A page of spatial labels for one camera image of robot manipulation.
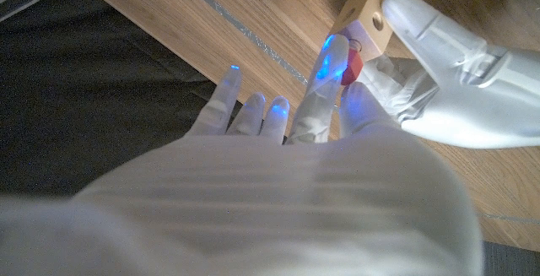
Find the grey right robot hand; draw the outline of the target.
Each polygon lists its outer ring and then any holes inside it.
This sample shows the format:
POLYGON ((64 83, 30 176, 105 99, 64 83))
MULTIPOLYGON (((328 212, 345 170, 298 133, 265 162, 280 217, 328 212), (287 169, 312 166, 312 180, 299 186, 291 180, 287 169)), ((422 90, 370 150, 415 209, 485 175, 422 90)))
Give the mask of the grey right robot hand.
POLYGON ((1 201, 4 275, 480 275, 465 187, 360 83, 329 37, 289 103, 232 108, 232 67, 188 133, 71 198, 1 201))

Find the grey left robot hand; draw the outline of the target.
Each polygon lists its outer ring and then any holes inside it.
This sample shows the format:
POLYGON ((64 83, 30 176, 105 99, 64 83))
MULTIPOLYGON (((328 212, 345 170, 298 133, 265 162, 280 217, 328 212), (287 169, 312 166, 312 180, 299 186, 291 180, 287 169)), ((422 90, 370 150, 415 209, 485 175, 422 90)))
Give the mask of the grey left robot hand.
POLYGON ((423 0, 384 0, 413 58, 382 55, 359 81, 401 128, 470 149, 539 144, 539 54, 491 46, 423 0))

